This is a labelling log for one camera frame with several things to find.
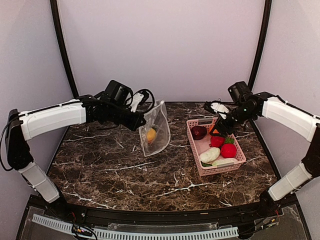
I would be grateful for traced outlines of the red toy pomegranate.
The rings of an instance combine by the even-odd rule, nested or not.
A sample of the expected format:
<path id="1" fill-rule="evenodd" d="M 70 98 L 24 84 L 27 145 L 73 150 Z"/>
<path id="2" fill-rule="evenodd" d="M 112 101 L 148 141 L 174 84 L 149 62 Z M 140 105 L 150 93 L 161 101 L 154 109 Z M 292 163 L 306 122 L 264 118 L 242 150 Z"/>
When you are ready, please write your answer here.
<path id="1" fill-rule="evenodd" d="M 210 147 L 220 148 L 225 143 L 225 138 L 222 136 L 211 136 Z"/>

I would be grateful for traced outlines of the red toy tomato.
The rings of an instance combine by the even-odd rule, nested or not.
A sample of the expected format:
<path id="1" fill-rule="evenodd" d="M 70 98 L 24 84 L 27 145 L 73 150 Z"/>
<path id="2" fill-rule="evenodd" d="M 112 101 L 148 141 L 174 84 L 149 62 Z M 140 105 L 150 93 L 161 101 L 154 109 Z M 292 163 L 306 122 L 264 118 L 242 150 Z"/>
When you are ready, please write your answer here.
<path id="1" fill-rule="evenodd" d="M 237 148 L 234 144 L 224 144 L 220 149 L 223 158 L 234 158 L 237 154 Z"/>

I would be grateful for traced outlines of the dark purple toy onion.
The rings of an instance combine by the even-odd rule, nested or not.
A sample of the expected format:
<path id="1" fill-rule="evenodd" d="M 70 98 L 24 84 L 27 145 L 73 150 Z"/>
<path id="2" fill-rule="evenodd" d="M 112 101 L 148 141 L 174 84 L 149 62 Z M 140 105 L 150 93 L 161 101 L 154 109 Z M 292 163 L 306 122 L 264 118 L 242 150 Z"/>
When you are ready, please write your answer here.
<path id="1" fill-rule="evenodd" d="M 207 135 L 207 128 L 204 126 L 194 126 L 191 128 L 192 138 L 196 141 L 202 140 Z"/>

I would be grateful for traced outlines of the yellow toy pear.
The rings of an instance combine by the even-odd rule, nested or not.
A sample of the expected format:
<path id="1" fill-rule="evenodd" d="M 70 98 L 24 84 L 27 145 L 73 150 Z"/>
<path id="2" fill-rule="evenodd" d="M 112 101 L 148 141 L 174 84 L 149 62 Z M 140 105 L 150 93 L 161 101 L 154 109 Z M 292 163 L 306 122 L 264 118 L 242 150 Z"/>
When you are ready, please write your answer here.
<path id="1" fill-rule="evenodd" d="M 146 139 L 149 144 L 151 144 L 157 136 L 157 131 L 154 128 L 150 128 L 146 134 Z"/>

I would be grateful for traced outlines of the clear zip top bag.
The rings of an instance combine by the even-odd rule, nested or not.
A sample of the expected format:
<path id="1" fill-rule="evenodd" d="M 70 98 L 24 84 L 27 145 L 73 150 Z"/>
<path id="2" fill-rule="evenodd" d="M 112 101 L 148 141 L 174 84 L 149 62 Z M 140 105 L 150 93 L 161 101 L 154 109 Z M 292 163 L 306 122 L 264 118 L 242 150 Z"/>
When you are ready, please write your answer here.
<path id="1" fill-rule="evenodd" d="M 171 130 L 165 100 L 157 100 L 155 106 L 144 114 L 144 118 L 146 124 L 139 127 L 138 132 L 143 155 L 150 157 L 162 152 L 171 140 Z M 156 138 L 152 143 L 148 143 L 147 141 L 147 132 L 150 128 L 156 130 Z"/>

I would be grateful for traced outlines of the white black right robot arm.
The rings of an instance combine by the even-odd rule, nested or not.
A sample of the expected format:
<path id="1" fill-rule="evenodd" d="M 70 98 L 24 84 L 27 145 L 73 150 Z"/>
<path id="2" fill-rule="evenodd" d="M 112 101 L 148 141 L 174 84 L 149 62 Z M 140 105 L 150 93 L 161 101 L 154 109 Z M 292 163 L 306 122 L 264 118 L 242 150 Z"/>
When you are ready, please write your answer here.
<path id="1" fill-rule="evenodd" d="M 235 106 L 228 110 L 218 100 L 206 102 L 203 106 L 206 111 L 219 114 L 213 128 L 222 136 L 231 135 L 235 126 L 247 120 L 264 117 L 293 130 L 310 143 L 301 162 L 262 194 L 262 201 L 255 205 L 255 213 L 260 217 L 266 217 L 274 210 L 274 202 L 280 201 L 287 194 L 299 190 L 312 179 L 319 177 L 320 118 L 268 92 L 242 94 L 236 100 Z"/>

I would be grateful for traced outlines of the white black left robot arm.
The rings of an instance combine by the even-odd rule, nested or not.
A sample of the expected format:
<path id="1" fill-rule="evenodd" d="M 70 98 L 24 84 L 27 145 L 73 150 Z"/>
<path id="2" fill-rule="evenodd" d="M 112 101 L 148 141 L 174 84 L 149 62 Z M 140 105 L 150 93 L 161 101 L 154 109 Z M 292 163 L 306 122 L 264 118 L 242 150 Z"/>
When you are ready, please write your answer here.
<path id="1" fill-rule="evenodd" d="M 70 101 L 49 107 L 18 112 L 10 111 L 8 122 L 1 139 L 5 141 L 6 157 L 9 167 L 4 170 L 18 171 L 31 184 L 42 198 L 51 204 L 51 210 L 60 218 L 67 218 L 71 213 L 63 195 L 47 174 L 36 163 L 30 152 L 28 141 L 60 128 L 84 123 L 112 122 L 136 131 L 146 123 L 143 112 L 138 112 L 138 105 L 144 95 L 135 93 L 132 97 L 111 99 L 102 95 L 83 95 Z"/>

